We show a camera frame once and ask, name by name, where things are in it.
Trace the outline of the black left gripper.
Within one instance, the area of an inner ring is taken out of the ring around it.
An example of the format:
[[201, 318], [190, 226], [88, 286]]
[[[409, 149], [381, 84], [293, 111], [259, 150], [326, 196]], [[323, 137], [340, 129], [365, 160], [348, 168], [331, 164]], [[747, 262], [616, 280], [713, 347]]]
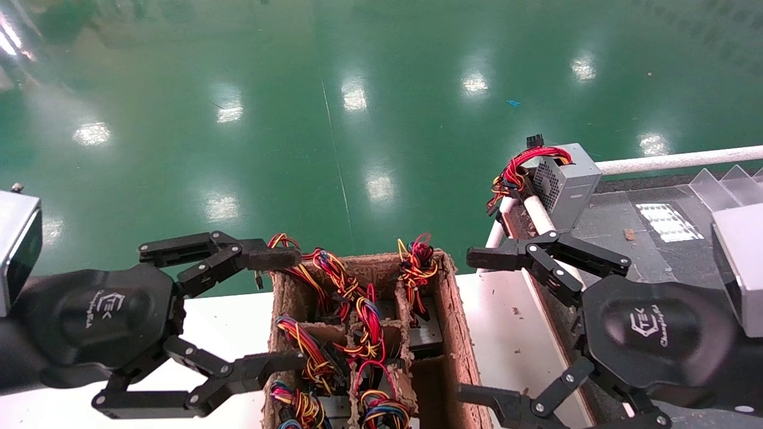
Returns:
[[[182, 334], [183, 297], [241, 271], [295, 267], [302, 253], [213, 231], [141, 244], [139, 261], [150, 265], [28, 279], [12, 307], [12, 388], [79, 388], [112, 375], [139, 382], [167, 361], [164, 342]], [[175, 282], [156, 269], [183, 264]]]

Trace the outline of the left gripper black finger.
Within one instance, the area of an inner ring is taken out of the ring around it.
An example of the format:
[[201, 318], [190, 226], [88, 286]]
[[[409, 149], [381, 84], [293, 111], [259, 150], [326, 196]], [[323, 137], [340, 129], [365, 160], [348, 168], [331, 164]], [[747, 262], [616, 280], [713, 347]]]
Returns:
[[248, 354], [229, 363], [173, 335], [156, 359], [167, 359], [204, 375], [206, 380], [191, 391], [130, 391], [134, 376], [118, 372], [92, 400], [92, 407], [109, 418], [204, 418], [237, 394], [262, 391], [276, 372], [305, 368], [301, 352]]

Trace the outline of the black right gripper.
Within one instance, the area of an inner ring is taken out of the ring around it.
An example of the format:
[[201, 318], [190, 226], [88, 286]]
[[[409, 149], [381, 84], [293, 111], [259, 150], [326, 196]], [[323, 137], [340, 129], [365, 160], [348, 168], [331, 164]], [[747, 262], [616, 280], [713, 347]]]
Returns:
[[[562, 263], [602, 280], [583, 291], [583, 282]], [[558, 231], [508, 238], [496, 248], [470, 247], [467, 265], [524, 269], [561, 304], [581, 305], [588, 354], [596, 360], [579, 358], [536, 399], [508, 389], [458, 385], [458, 401], [490, 408], [500, 427], [565, 428], [557, 408], [586, 381], [604, 381], [603, 369], [624, 391], [634, 415], [599, 428], [671, 428], [671, 418], [643, 391], [685, 408], [742, 405], [742, 333], [724, 291], [630, 281], [624, 278], [630, 258]]]

